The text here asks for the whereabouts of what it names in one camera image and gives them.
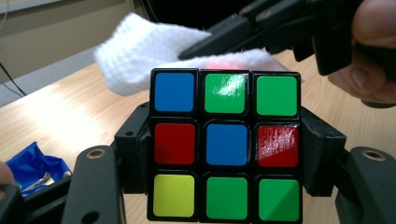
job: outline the cube face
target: cube face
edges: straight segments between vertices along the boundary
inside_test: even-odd
[[[298,124],[263,124],[257,130],[260,167],[295,167],[299,162]]]
[[[153,69],[150,113],[193,114],[196,110],[197,69]]]
[[[196,130],[190,123],[158,123],[154,134],[154,160],[158,164],[192,164]]]
[[[148,219],[302,222],[298,74],[154,69],[149,119]]]
[[[245,111],[246,81],[242,75],[209,74],[205,77],[205,111],[240,114]]]
[[[211,219],[248,218],[248,180],[244,177],[211,176],[206,181],[206,215]]]
[[[155,175],[153,213],[157,217],[192,217],[195,179],[191,175]]]
[[[261,221],[295,222],[301,218],[301,193],[296,180],[262,179],[259,183]]]
[[[208,118],[244,117],[249,111],[249,71],[201,70],[200,110]]]
[[[300,78],[255,73],[255,112],[260,117],[297,119],[300,113]]]
[[[248,127],[244,123],[210,123],[206,126],[206,162],[244,166],[248,163]]]

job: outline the blue square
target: blue square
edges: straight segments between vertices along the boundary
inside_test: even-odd
[[[194,109],[194,80],[191,73],[157,74],[155,109],[161,112],[191,112]]]
[[[206,130],[209,165],[244,166],[248,163],[248,127],[244,124],[209,124]]]

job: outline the finger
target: finger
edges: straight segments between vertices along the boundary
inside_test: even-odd
[[[395,0],[364,0],[352,22],[355,40],[364,45],[396,49],[395,12]]]
[[[355,94],[368,94],[379,91],[386,82],[385,73],[373,61],[359,53],[357,49],[352,50],[352,64],[341,69],[336,74],[329,75],[330,81],[337,86],[344,86],[348,92]]]
[[[330,82],[354,97],[369,102],[396,103],[396,83],[386,81],[385,73],[374,62],[352,50],[353,63],[328,76]]]
[[[12,174],[9,167],[0,161],[0,185],[14,184],[14,175]]]

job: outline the table surface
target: table surface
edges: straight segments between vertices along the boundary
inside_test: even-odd
[[[302,105],[345,134],[346,149],[365,146],[396,158],[396,107],[373,109],[334,87],[318,74],[314,57],[300,63],[291,51],[275,58],[302,75]],[[73,169],[79,152],[109,145],[134,109],[149,100],[149,92],[119,96],[103,81],[97,64],[0,108],[0,160],[7,161],[36,141],[46,155],[63,158]],[[304,223],[339,223],[330,198],[304,192]],[[144,195],[124,195],[129,223],[149,223]]]

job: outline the white towel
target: white towel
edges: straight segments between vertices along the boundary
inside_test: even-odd
[[[119,95],[149,89],[153,68],[286,70],[271,55],[252,49],[181,61],[178,55],[211,34],[188,27],[154,23],[127,15],[113,35],[94,51],[106,85]]]

